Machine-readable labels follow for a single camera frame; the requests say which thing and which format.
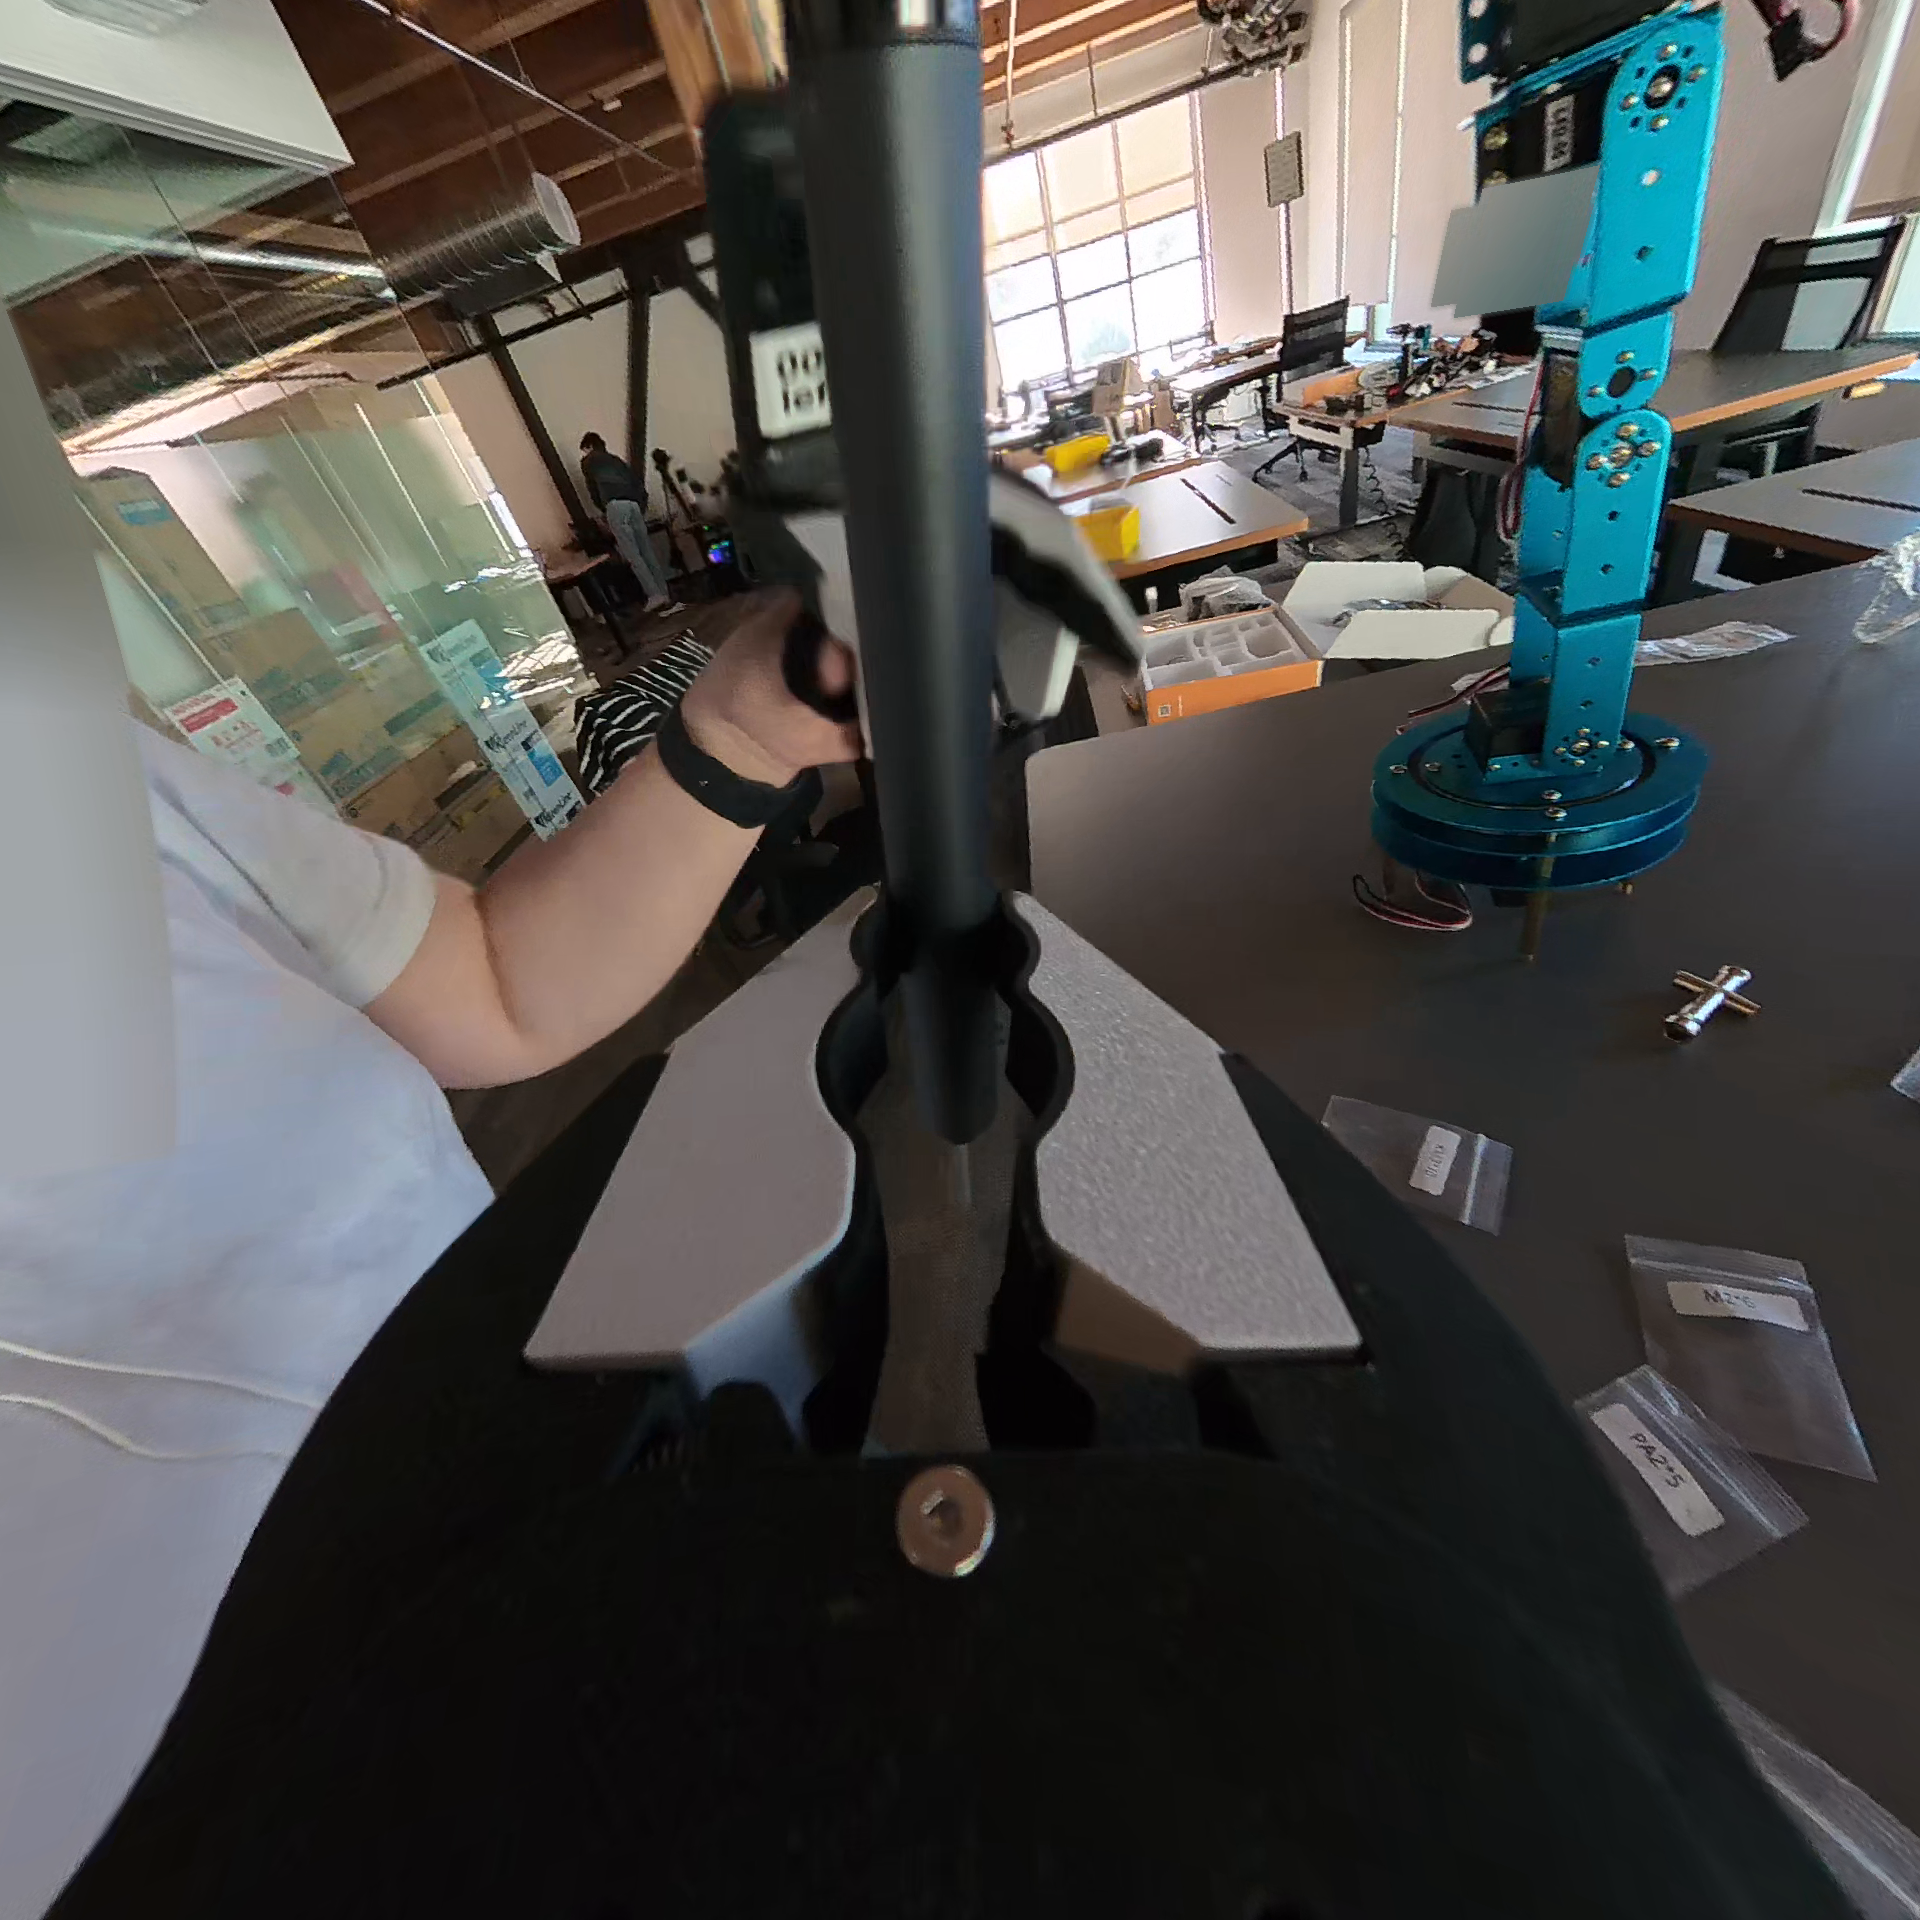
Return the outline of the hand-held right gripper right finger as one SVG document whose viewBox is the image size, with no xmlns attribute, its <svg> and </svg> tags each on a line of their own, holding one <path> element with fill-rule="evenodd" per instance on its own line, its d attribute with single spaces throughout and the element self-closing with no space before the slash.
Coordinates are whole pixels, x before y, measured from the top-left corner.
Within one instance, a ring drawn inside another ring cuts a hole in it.
<svg viewBox="0 0 1920 1920">
<path fill-rule="evenodd" d="M 1040 1233 L 1063 1261 L 1054 1347 L 1110 1364 L 1355 1358 L 1223 1050 L 1030 893 L 1013 912 L 1068 1062 L 1036 1138 Z"/>
</svg>

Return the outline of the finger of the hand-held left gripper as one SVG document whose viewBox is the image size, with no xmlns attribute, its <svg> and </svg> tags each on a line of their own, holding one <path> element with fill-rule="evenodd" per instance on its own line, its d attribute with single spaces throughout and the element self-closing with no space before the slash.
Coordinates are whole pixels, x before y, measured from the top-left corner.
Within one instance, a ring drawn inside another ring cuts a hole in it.
<svg viewBox="0 0 1920 1920">
<path fill-rule="evenodd" d="M 1063 707 L 1077 655 L 1123 675 L 1144 659 L 1142 619 L 1077 520 L 1003 469 L 987 472 L 992 662 L 1007 723 L 1036 726 Z"/>
<path fill-rule="evenodd" d="M 801 587 L 805 609 L 860 659 L 849 520 L 842 513 L 792 513 L 780 514 L 780 535 L 783 581 Z"/>
</svg>

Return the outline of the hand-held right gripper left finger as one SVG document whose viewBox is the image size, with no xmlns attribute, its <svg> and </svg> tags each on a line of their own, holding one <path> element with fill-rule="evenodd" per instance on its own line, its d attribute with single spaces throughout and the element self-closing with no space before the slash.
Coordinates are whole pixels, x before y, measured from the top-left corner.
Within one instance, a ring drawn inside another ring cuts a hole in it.
<svg viewBox="0 0 1920 1920">
<path fill-rule="evenodd" d="M 854 1143 L 817 1048 L 860 983 L 853 890 L 664 1053 L 526 1360 L 761 1385 L 795 1423 L 823 1374 L 817 1274 L 849 1237 Z"/>
</svg>

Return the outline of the black screwdriver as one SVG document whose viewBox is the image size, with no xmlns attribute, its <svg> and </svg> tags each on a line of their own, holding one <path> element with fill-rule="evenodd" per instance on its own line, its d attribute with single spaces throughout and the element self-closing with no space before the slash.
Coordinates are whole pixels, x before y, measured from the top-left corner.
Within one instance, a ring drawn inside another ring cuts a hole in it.
<svg viewBox="0 0 1920 1920">
<path fill-rule="evenodd" d="M 890 960 L 923 1117 L 995 1117 L 973 4 L 787 4 Z"/>
</svg>

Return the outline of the person's left forearm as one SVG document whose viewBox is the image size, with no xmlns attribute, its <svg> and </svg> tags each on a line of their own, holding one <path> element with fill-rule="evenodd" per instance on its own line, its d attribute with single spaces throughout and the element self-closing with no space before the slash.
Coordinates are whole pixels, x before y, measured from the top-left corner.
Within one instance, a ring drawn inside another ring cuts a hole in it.
<svg viewBox="0 0 1920 1920">
<path fill-rule="evenodd" d="M 442 878 L 413 957 L 367 1021 L 442 1090 L 562 1067 L 684 968 L 754 839 L 642 756 L 483 888 Z"/>
</svg>

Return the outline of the wood-edged office desk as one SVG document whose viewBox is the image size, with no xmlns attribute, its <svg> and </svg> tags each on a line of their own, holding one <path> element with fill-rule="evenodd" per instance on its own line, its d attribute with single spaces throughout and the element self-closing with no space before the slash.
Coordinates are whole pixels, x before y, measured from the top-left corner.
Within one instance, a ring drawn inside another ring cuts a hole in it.
<svg viewBox="0 0 1920 1920">
<path fill-rule="evenodd" d="M 1653 412 L 1682 436 L 1768 412 L 1801 412 L 1861 383 L 1889 381 L 1915 361 L 1910 343 L 1855 343 L 1833 353 L 1681 353 L 1658 390 L 1646 390 Z M 1535 369 L 1508 371 L 1477 390 L 1443 392 L 1391 415 L 1391 423 L 1424 437 L 1513 451 L 1520 443 Z"/>
<path fill-rule="evenodd" d="M 1668 500 L 1665 527 L 1833 565 L 1867 565 L 1915 535 L 1915 437 Z"/>
<path fill-rule="evenodd" d="M 1232 558 L 1281 547 L 1308 534 L 1308 513 L 1286 493 L 1257 484 L 1229 462 L 1163 462 L 1127 477 L 1081 480 L 1068 492 L 1042 492 L 1023 472 L 1025 492 L 1087 520 L 1104 508 L 1139 514 L 1139 543 L 1106 567 L 1118 581 L 1150 581 L 1173 571 L 1205 571 Z"/>
</svg>

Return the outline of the black desk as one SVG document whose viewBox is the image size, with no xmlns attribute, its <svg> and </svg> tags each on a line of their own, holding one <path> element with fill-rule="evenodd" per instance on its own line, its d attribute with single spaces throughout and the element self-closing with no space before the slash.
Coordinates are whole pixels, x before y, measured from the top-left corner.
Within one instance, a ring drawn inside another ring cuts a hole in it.
<svg viewBox="0 0 1920 1920">
<path fill-rule="evenodd" d="M 1878 1480 L 1780 1465 L 1807 1512 L 1681 1616 L 1710 1679 L 1915 1830 L 1915 632 L 1857 644 L 1857 567 L 1664 609 L 1790 632 L 1658 665 L 1631 707 L 1708 746 L 1686 845 L 1631 893 L 1462 937 L 1381 924 L 1369 765 L 1457 662 L 1142 726 L 1030 761 L 1042 907 L 1244 1053 L 1311 1121 L 1333 1095 L 1513 1149 L 1499 1235 L 1430 1228 L 1561 1400 L 1628 1368 L 1624 1235 L 1797 1261 Z M 1668 1045 L 1673 974 L 1754 970 L 1755 1021 Z"/>
</svg>

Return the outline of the person's left hand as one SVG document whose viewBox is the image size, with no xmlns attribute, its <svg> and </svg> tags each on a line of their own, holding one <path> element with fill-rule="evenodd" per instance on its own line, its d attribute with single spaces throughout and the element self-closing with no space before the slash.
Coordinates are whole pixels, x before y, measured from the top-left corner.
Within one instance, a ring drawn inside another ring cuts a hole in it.
<svg viewBox="0 0 1920 1920">
<path fill-rule="evenodd" d="M 761 787 L 788 787 L 813 770 L 865 756 L 860 719 L 827 718 L 787 683 L 787 637 L 805 614 L 792 587 L 747 594 L 682 698 L 693 746 Z"/>
</svg>

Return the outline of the orange foam tray box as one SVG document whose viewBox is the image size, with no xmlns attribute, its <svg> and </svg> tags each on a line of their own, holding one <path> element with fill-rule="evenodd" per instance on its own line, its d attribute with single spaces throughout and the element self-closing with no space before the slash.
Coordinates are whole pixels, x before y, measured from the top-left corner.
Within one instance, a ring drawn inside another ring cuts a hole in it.
<svg viewBox="0 0 1920 1920">
<path fill-rule="evenodd" d="M 1321 659 L 1272 607 L 1176 622 L 1142 640 L 1139 698 L 1149 726 L 1272 702 L 1321 687 Z"/>
</svg>

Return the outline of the black wrist band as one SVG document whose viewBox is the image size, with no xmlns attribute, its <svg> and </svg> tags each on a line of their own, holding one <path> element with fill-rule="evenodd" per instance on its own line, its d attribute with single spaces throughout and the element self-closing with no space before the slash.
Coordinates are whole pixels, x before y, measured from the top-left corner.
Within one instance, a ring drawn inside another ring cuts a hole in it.
<svg viewBox="0 0 1920 1920">
<path fill-rule="evenodd" d="M 813 770 L 805 770 L 787 787 L 758 782 L 733 771 L 727 761 L 708 756 L 689 731 L 684 698 L 664 709 L 664 719 L 653 734 L 653 750 L 664 777 L 705 814 L 727 820 L 730 827 L 765 832 L 780 820 L 805 820 L 823 796 L 823 779 Z"/>
</svg>

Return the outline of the striped cloth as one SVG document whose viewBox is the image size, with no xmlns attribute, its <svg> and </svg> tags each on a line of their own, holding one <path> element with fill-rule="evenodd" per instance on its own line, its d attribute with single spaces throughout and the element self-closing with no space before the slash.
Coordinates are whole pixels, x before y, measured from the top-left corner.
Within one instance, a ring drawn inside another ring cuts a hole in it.
<svg viewBox="0 0 1920 1920">
<path fill-rule="evenodd" d="M 631 675 L 575 707 L 576 787 L 599 800 L 611 779 L 657 738 L 689 687 L 713 662 L 697 630 L 678 630 Z"/>
</svg>

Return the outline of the white box lid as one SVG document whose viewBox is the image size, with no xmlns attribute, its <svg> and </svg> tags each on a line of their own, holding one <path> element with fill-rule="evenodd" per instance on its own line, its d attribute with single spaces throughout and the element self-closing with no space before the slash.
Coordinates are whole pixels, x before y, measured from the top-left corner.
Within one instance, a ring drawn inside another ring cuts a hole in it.
<svg viewBox="0 0 1920 1920">
<path fill-rule="evenodd" d="M 1317 662 L 1485 662 L 1513 640 L 1513 602 L 1462 567 L 1304 565 L 1281 619 Z"/>
</svg>

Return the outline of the large paned window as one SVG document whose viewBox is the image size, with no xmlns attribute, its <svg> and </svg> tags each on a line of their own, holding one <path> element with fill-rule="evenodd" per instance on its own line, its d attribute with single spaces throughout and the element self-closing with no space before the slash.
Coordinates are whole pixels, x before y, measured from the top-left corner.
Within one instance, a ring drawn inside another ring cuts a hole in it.
<svg viewBox="0 0 1920 1920">
<path fill-rule="evenodd" d="M 1176 94 L 983 168 L 987 404 L 1215 343 L 1199 156 Z"/>
</svg>

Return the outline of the black office chair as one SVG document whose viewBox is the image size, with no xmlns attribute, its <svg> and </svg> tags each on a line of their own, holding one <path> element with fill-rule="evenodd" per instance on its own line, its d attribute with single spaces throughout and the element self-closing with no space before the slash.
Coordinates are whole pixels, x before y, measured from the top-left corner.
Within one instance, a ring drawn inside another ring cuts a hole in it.
<svg viewBox="0 0 1920 1920">
<path fill-rule="evenodd" d="M 1907 248 L 1907 216 L 1839 233 L 1770 237 L 1754 255 L 1710 353 L 1835 353 L 1867 340 L 1889 275 Z"/>
<path fill-rule="evenodd" d="M 1295 309 L 1285 319 L 1276 369 L 1263 377 L 1263 423 L 1281 436 L 1276 450 L 1253 469 L 1253 480 L 1263 480 L 1286 457 L 1295 457 L 1304 477 L 1304 443 L 1292 419 L 1281 415 L 1281 396 L 1292 381 L 1330 377 L 1346 367 L 1350 348 L 1350 298 L 1334 296 L 1333 303 Z"/>
</svg>

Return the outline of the stack of cardboard boxes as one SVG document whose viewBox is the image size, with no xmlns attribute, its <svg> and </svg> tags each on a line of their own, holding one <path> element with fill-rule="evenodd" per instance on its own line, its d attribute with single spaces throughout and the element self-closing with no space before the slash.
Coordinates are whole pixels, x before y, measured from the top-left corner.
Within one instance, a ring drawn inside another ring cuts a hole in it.
<svg viewBox="0 0 1920 1920">
<path fill-rule="evenodd" d="M 367 527 L 319 443 L 76 472 L 136 714 L 206 759 L 481 880 L 585 810 L 582 659 L 488 508 Z"/>
</svg>

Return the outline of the person in white shirt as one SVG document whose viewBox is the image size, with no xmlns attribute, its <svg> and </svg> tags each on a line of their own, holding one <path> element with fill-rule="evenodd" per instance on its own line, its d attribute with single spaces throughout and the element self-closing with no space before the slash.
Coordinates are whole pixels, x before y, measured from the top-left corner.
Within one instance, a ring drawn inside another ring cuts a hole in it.
<svg viewBox="0 0 1920 1920">
<path fill-rule="evenodd" d="M 326 1395 L 495 1194 L 367 1015 L 435 872 L 133 723 L 179 1143 L 2 1185 L 2 1917 L 41 1917 L 162 1735 Z"/>
</svg>

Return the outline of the metal cross wrench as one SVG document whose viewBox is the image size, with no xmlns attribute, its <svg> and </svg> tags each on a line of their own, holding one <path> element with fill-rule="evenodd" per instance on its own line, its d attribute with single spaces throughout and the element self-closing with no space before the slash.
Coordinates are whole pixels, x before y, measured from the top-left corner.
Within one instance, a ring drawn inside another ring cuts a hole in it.
<svg viewBox="0 0 1920 1920">
<path fill-rule="evenodd" d="M 1725 963 L 1714 974 L 1673 974 L 1673 992 L 1681 1005 L 1665 1011 L 1664 1034 L 1668 1045 L 1693 1045 L 1714 1021 L 1755 1021 L 1760 1002 L 1748 997 L 1754 970 L 1741 963 Z"/>
</svg>

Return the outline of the spiral metal air duct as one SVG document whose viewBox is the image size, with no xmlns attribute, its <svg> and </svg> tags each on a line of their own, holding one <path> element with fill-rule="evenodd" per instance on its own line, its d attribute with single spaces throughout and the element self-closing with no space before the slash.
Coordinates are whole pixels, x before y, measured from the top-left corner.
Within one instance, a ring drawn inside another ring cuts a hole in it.
<svg viewBox="0 0 1920 1920">
<path fill-rule="evenodd" d="M 430 229 L 381 262 L 394 298 L 465 298 L 500 280 L 538 272 L 582 248 L 582 216 L 561 180 L 527 173 L 515 199 Z"/>
</svg>

